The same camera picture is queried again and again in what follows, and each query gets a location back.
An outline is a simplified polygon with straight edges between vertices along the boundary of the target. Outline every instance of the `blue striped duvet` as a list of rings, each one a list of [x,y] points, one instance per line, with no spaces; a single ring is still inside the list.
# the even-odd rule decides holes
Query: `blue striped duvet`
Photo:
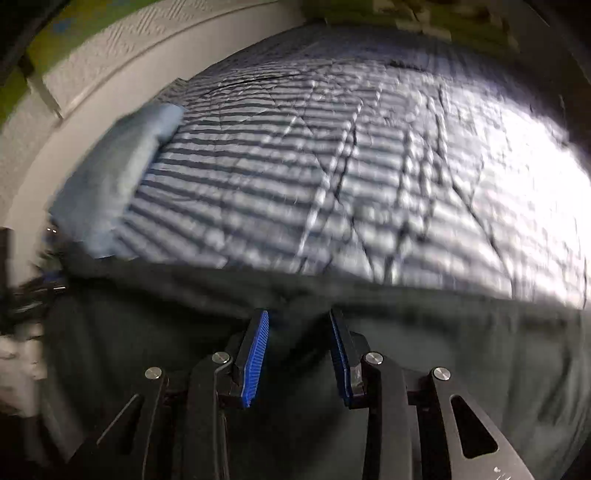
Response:
[[[161,95],[186,113],[115,252],[584,307],[591,184],[525,85],[397,31],[267,39]]]

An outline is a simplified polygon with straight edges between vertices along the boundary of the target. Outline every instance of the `comforter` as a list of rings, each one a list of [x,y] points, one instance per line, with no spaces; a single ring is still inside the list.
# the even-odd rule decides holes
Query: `comforter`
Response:
[[[183,123],[113,250],[585,307],[591,185],[530,85],[395,30],[277,35],[163,93]]]

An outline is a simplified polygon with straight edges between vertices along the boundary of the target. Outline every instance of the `pillow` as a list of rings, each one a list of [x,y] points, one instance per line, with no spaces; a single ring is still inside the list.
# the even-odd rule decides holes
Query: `pillow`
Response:
[[[158,149],[169,142],[184,109],[149,103],[109,129],[68,178],[49,208],[60,234],[94,258],[112,255],[113,230]]]

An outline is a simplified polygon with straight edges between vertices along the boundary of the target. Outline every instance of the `white textured wall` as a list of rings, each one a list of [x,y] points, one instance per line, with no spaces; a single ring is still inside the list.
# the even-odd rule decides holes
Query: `white textured wall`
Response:
[[[5,226],[15,231],[12,281],[19,283],[33,272],[30,265],[46,221],[47,202],[116,118],[139,108],[174,79],[188,79],[232,53],[303,21],[294,2],[241,8],[159,40],[109,72],[106,80],[98,82],[50,132],[14,196],[5,221]],[[68,98],[73,96],[64,93],[60,101]]]

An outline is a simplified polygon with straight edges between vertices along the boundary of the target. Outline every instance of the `bedding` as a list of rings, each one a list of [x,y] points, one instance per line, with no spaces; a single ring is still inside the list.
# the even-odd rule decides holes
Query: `bedding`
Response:
[[[306,25],[179,80],[110,253],[585,308],[591,184],[558,95],[388,28]]]

